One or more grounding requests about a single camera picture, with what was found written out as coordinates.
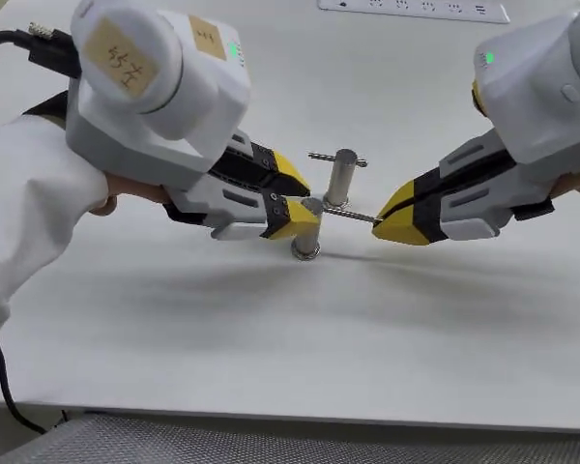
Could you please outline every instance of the metal base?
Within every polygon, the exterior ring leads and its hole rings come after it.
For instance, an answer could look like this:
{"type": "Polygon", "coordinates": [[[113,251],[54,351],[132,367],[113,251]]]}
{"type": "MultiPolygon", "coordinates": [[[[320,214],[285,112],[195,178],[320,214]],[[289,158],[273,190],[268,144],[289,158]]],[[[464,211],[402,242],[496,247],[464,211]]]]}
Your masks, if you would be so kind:
{"type": "Polygon", "coordinates": [[[343,210],[350,204],[350,200],[346,198],[346,201],[344,201],[341,205],[334,205],[333,203],[330,203],[327,197],[325,196],[322,199],[322,204],[325,206],[325,208],[335,208],[338,210],[343,210]]]}
{"type": "Polygon", "coordinates": [[[310,254],[305,254],[305,253],[300,252],[297,249],[296,240],[293,240],[292,245],[291,245],[291,249],[292,249],[292,255],[300,261],[311,261],[312,259],[315,259],[316,256],[318,256],[320,254],[320,244],[318,244],[316,249],[314,249],[310,254]]]}

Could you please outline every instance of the cable connector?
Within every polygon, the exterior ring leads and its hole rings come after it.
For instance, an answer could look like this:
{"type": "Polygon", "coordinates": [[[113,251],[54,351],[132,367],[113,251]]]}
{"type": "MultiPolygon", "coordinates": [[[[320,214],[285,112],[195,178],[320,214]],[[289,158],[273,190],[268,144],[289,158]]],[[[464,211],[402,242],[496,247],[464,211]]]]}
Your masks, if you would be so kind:
{"type": "Polygon", "coordinates": [[[30,51],[28,61],[73,79],[81,77],[79,54],[69,34],[31,22],[28,35],[30,39],[24,46],[30,51]]]}

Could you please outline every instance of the black cable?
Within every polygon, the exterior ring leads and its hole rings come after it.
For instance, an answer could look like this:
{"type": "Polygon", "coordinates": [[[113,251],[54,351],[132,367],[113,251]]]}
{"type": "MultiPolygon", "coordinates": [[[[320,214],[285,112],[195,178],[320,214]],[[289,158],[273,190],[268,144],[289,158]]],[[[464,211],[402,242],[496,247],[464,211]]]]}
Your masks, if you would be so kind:
{"type": "Polygon", "coordinates": [[[79,79],[81,67],[73,38],[58,29],[49,37],[20,30],[0,31],[0,45],[13,44],[29,51],[28,61],[66,77],[79,79]]]}
{"type": "Polygon", "coordinates": [[[41,435],[43,435],[46,432],[44,428],[42,428],[40,425],[36,425],[35,423],[30,422],[28,419],[26,419],[21,415],[19,410],[17,410],[15,402],[13,401],[13,397],[11,396],[11,390],[9,389],[9,378],[7,377],[7,363],[4,360],[4,353],[2,353],[2,348],[0,348],[0,390],[2,390],[2,396],[4,397],[4,402],[7,404],[9,412],[15,418],[16,421],[41,435]]]}
{"type": "Polygon", "coordinates": [[[23,31],[0,31],[0,45],[14,44],[22,48],[30,46],[32,36],[23,31]]]}

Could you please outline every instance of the gray floor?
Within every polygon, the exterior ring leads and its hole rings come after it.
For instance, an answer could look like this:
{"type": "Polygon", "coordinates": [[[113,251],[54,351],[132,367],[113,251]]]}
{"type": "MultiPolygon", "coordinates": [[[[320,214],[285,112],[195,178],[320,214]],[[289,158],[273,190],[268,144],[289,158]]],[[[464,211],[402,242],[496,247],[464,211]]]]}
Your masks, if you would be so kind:
{"type": "MultiPolygon", "coordinates": [[[[21,412],[30,421],[47,427],[60,419],[60,411],[22,408],[21,412]]],[[[15,422],[6,409],[0,408],[0,455],[20,447],[36,436],[34,432],[15,422]]]]}

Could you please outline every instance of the metal rod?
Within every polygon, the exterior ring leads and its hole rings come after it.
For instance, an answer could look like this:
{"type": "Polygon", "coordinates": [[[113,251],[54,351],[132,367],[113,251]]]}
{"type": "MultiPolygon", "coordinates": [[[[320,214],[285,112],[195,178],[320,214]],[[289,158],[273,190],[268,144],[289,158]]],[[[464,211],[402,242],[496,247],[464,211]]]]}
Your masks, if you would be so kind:
{"type": "Polygon", "coordinates": [[[357,154],[352,150],[339,150],[335,155],[329,189],[325,193],[326,206],[343,208],[348,204],[348,191],[357,167],[357,154]]]}
{"type": "Polygon", "coordinates": [[[380,224],[383,220],[378,217],[372,217],[367,215],[361,215],[359,213],[353,213],[351,211],[339,210],[337,208],[325,208],[324,212],[329,215],[341,216],[343,218],[349,218],[354,220],[362,220],[363,222],[371,222],[372,224],[380,224]]]}
{"type": "MultiPolygon", "coordinates": [[[[320,161],[335,161],[335,157],[331,155],[323,155],[321,153],[313,153],[309,152],[309,157],[313,160],[320,160],[320,161]]],[[[357,166],[358,167],[367,167],[367,159],[357,159],[357,166]]]]}
{"type": "MultiPolygon", "coordinates": [[[[317,198],[306,198],[301,204],[310,210],[319,219],[324,213],[324,205],[322,201],[317,198]]],[[[292,254],[301,261],[309,261],[314,259],[320,253],[320,243],[318,238],[320,236],[320,225],[310,232],[298,235],[292,241],[292,254]]]]}

